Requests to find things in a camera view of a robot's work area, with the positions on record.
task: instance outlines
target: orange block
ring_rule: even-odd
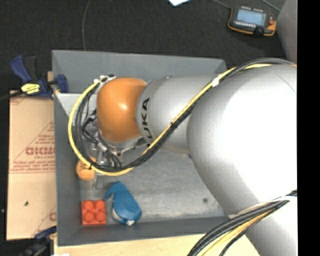
[[[82,225],[102,225],[107,223],[106,203],[103,200],[81,202]]]

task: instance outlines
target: yellow label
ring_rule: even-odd
[[[21,90],[27,94],[34,94],[40,91],[40,85],[37,83],[26,83],[21,87]]]

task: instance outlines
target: black floor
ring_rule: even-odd
[[[279,14],[262,0],[220,2],[230,7],[251,5],[275,17]],[[285,0],[268,2],[281,9]],[[225,60],[228,68],[257,58],[285,58],[277,33],[257,38],[233,32],[227,27],[229,15],[227,7],[213,0],[190,0],[179,7],[167,0],[0,0],[0,96],[20,87],[21,81],[10,67],[13,58],[36,56],[37,72],[46,73],[52,68],[53,49],[218,58]],[[32,242],[5,241],[8,111],[8,101],[2,100],[1,256],[21,252]]]

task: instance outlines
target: display screen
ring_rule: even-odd
[[[236,20],[239,22],[245,22],[250,24],[256,24],[259,26],[265,25],[266,14],[263,12],[250,11],[245,9],[239,9]]]

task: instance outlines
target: gray bin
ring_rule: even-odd
[[[54,96],[58,246],[204,234],[228,220],[186,154],[160,149],[149,161],[117,177],[99,176],[99,186],[76,175],[77,157],[68,139],[69,112],[77,97],[100,75],[136,77],[149,82],[172,75],[212,75],[226,70],[223,60],[196,57],[89,51],[52,51],[53,76],[63,74],[69,93]],[[139,156],[139,150],[130,152]],[[133,226],[113,220],[83,226],[81,201],[102,199],[108,186],[122,181],[141,207]]]

